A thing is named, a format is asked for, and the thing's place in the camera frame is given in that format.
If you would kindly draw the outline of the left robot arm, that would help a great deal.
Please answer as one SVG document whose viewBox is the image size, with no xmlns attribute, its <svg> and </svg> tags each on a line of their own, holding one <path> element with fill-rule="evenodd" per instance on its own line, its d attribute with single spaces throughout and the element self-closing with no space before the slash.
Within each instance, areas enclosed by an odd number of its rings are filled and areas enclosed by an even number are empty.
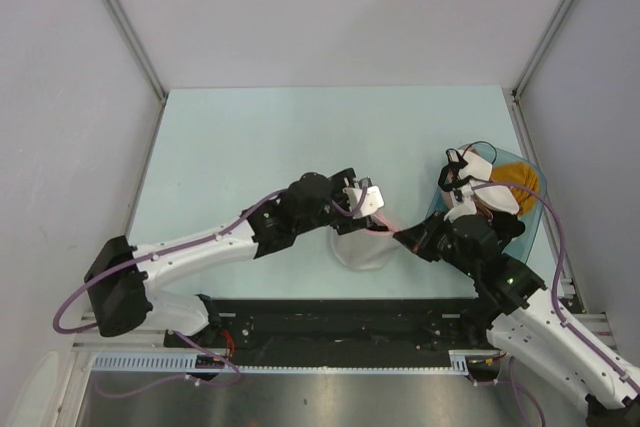
<svg viewBox="0 0 640 427">
<path fill-rule="evenodd" d="M 288 249 L 316 229 L 339 235 L 366 229 L 383 205 L 379 187 L 357 179 L 351 168 L 330 177 L 308 172 L 212 229 L 137 246 L 124 235 L 111 238 L 84 277 L 98 332 L 118 337 L 157 323 L 210 346 L 221 323 L 208 311 L 207 299 L 172 294 L 167 286 L 210 267 Z"/>
</svg>

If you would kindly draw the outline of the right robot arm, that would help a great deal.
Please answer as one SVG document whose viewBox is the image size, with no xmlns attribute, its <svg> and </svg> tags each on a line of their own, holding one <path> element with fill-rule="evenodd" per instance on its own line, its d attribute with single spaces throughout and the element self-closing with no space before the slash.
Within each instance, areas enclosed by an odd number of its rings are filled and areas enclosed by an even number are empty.
<svg viewBox="0 0 640 427">
<path fill-rule="evenodd" d="M 461 335 L 488 344 L 537 372 L 585 413 L 589 426 L 639 423 L 639 369 L 605 345 L 525 263 L 505 251 L 514 235 L 481 215 L 434 212 L 393 235 L 412 254 L 443 261 L 472 282 L 476 299 Z"/>
</svg>

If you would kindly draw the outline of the white mesh laundry bag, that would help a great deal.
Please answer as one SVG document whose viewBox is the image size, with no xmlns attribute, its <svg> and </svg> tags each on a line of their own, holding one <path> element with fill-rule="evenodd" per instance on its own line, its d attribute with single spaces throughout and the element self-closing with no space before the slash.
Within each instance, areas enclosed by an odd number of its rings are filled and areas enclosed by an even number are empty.
<svg viewBox="0 0 640 427">
<path fill-rule="evenodd" d="M 338 235 L 330 234 L 330 245 L 336 259 L 353 271 L 378 270 L 385 267 L 394 256 L 400 244 L 393 235 L 401 230 L 397 222 L 376 214 L 373 226 Z"/>
</svg>

